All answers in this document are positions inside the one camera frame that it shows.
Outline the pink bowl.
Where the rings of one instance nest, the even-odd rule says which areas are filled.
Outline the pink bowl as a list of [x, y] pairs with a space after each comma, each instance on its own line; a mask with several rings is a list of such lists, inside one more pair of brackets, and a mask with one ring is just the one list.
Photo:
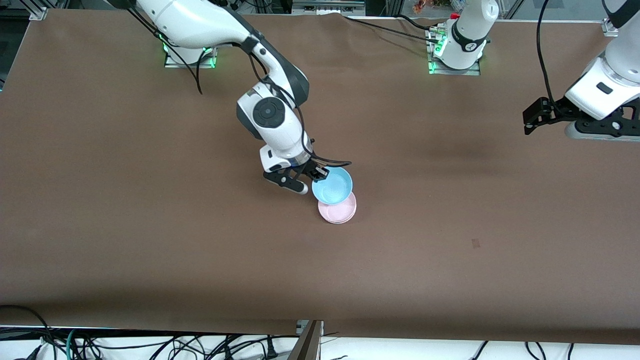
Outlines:
[[344, 224], [353, 218], [357, 211], [357, 199], [353, 192], [342, 202], [327, 204], [318, 201], [318, 212], [320, 216], [332, 224]]

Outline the brown table cover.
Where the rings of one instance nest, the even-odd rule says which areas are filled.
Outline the brown table cover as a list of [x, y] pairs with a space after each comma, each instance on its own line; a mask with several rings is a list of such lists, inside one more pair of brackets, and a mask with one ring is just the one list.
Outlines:
[[358, 208], [263, 178], [222, 48], [165, 68], [129, 13], [30, 23], [0, 93], [0, 305], [51, 326], [640, 344], [640, 143], [526, 136], [534, 23], [499, 22], [479, 76], [339, 14], [248, 16], [304, 73], [307, 132], [352, 161]]

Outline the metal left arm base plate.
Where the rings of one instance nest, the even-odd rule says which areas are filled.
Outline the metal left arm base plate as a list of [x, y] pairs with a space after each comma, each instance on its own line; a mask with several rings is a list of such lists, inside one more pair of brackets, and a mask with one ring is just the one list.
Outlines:
[[430, 26], [425, 30], [425, 37], [430, 40], [437, 40], [438, 43], [426, 42], [427, 48], [427, 65], [430, 75], [450, 75], [450, 76], [479, 76], [480, 60], [476, 60], [473, 66], [467, 69], [454, 69], [447, 66], [439, 57], [436, 56], [436, 50], [440, 50], [442, 45], [446, 43], [445, 28], [443, 26]]

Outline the blue bowl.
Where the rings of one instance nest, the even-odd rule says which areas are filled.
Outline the blue bowl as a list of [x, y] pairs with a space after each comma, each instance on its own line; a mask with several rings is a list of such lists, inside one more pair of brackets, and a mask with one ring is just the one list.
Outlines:
[[338, 205], [352, 193], [354, 181], [343, 167], [329, 167], [328, 170], [326, 178], [311, 183], [311, 191], [319, 202]]

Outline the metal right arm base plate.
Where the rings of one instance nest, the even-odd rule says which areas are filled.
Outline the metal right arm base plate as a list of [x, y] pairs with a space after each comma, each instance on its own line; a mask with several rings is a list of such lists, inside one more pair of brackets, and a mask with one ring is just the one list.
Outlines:
[[217, 66], [217, 48], [184, 48], [164, 43], [163, 50], [166, 53], [165, 68], [214, 69]]

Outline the aluminium profile post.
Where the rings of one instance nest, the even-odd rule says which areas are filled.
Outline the aluminium profile post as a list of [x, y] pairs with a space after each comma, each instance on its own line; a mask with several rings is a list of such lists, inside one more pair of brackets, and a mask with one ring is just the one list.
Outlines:
[[307, 321], [286, 360], [320, 360], [323, 331], [324, 321]]

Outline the aluminium frame rail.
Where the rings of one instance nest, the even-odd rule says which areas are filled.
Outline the aluminium frame rail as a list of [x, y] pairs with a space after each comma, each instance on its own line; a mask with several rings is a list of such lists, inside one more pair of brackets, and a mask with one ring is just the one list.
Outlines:
[[343, 16], [366, 16], [365, 0], [292, 0], [293, 15], [326, 15], [331, 13]]

